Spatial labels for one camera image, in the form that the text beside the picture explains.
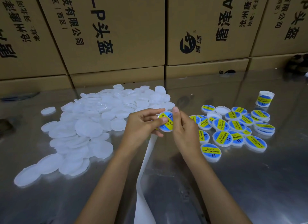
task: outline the black circular logo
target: black circular logo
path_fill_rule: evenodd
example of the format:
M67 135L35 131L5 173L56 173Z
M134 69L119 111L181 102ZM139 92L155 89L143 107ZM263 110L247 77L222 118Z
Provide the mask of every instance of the black circular logo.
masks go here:
M182 38L180 42L180 50L184 54L189 54L196 47L196 39L193 36L191 36L188 32L186 32L186 34L187 35L184 38Z

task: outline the forearm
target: forearm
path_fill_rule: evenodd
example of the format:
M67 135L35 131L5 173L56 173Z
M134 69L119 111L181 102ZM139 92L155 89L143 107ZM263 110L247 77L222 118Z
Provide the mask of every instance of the forearm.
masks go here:
M113 224L133 154L116 151L75 224Z
M251 224L201 153L184 159L198 184L212 224Z

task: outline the hand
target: hand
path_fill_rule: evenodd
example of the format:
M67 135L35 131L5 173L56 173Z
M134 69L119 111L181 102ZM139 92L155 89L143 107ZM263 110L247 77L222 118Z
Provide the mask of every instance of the hand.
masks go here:
M155 130L168 121L166 117L157 118L156 114L163 111L165 109L146 109L130 113L120 147L124 147L126 150L131 149L131 152L134 153L151 133L163 137L161 132Z
M172 108L172 114L173 138L182 156L200 154L198 125L176 106Z

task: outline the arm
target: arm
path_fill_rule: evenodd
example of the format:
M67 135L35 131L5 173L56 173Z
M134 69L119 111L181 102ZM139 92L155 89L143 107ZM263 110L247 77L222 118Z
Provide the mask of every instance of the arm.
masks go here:
M163 136L154 130L167 122L167 118L157 119L156 114L163 111L164 109L146 109L129 115L121 144L75 224L114 223L129 164L137 149L150 133Z
M201 192L212 224L252 224L200 150L198 125L177 107L173 112L173 137Z

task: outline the stainless steel table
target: stainless steel table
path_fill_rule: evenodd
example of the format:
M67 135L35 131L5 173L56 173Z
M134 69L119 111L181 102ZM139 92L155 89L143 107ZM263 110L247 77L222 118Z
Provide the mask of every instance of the stainless steel table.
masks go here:
M222 157L211 166L222 183L255 224L301 224L308 222L308 87L305 78L283 76L279 70L208 75L167 81L124 84L165 85L176 103L189 115L201 114L203 104L241 106L249 112L260 90L275 93L267 112L275 134L265 139L264 153L242 148L221 148ZM99 92L103 87L40 93L24 101L0 103L0 118L8 119L15 131L0 139L0 223L73 223L108 160L91 159L88 171L76 178L54 172L41 176L25 188L13 179L24 167L54 153L51 140L40 128L59 120L60 107L80 93ZM55 106L49 117L41 109ZM117 149L121 132L112 132ZM136 180L147 142L129 168L116 223L133 223ZM157 140L143 177L144 195L158 224L209 222L206 207L191 172L179 154L171 133Z

